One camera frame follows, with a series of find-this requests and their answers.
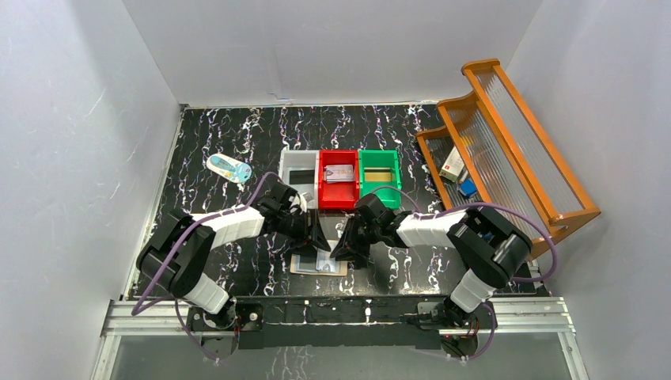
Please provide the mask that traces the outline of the grey card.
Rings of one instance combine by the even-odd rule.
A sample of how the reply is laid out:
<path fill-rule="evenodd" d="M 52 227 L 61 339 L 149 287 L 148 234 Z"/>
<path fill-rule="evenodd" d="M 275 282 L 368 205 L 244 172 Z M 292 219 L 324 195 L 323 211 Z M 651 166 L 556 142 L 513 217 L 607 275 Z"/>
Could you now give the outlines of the grey card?
<path fill-rule="evenodd" d="M 293 274 L 318 275 L 317 259 L 311 256 L 293 255 L 291 258 L 290 272 Z"/>

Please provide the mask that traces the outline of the grey cards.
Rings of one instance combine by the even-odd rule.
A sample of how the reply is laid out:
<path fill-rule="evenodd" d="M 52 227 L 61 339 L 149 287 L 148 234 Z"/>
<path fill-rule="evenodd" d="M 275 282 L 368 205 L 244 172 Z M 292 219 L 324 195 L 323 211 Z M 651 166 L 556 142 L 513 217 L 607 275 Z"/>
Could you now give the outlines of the grey cards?
<path fill-rule="evenodd" d="M 327 183 L 352 182 L 355 179 L 353 165 L 326 165 L 324 181 Z"/>

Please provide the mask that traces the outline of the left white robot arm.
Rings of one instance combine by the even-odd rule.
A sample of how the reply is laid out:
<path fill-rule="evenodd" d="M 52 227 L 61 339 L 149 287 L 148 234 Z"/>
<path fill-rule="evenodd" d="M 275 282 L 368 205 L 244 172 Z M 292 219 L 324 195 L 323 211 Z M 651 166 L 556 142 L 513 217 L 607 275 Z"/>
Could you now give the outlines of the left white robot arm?
<path fill-rule="evenodd" d="M 301 253 L 331 249 L 317 211 L 308 208 L 295 188 L 278 180 L 244 205 L 200 216 L 171 211 L 142 248 L 136 268 L 150 279 L 147 292 L 160 287 L 206 312 L 216 329 L 227 329 L 236 320 L 237 300 L 205 274 L 207 259 L 220 246 L 267 234 L 288 238 Z"/>

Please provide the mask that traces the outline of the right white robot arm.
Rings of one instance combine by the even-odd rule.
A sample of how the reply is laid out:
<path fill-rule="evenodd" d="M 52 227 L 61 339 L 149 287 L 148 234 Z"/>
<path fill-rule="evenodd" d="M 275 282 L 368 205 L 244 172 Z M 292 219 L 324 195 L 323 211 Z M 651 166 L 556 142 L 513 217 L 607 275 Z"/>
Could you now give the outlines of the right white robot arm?
<path fill-rule="evenodd" d="M 355 204 L 331 258 L 360 261 L 377 243 L 404 249 L 441 246 L 459 253 L 468 270 L 444 301 L 446 319 L 457 328 L 476 319 L 477 308 L 512 280 L 533 247 L 496 205 L 464 205 L 429 215 L 394 211 L 367 194 Z"/>

